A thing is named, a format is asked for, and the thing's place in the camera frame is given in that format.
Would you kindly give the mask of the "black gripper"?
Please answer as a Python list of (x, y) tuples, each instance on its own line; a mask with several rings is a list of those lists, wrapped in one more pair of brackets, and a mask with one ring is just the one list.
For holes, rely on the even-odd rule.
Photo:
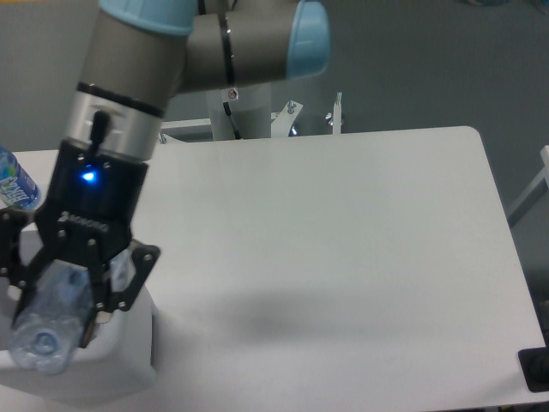
[[(1, 209), (1, 277), (21, 292), (12, 328), (32, 303), (48, 263), (80, 265), (87, 269), (93, 297), (79, 344), (86, 348), (99, 314), (129, 311), (160, 258), (160, 248), (132, 239), (130, 228), (148, 166), (102, 150), (111, 123), (109, 114), (97, 111), (88, 145), (62, 140), (46, 199), (37, 210)], [(42, 247), (24, 264), (21, 233), (31, 223), (39, 230)], [(124, 290), (113, 292), (106, 267), (127, 247), (135, 274)]]

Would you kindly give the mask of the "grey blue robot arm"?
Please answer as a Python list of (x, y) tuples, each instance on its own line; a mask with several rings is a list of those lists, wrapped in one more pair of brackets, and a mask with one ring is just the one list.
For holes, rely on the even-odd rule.
[(160, 249), (131, 222), (170, 99), (195, 91), (315, 76), (330, 59), (317, 1), (102, 1), (45, 201), (1, 212), (1, 275), (37, 300), (53, 262), (84, 269), (92, 303), (75, 334), (88, 345), (101, 313), (128, 311)]

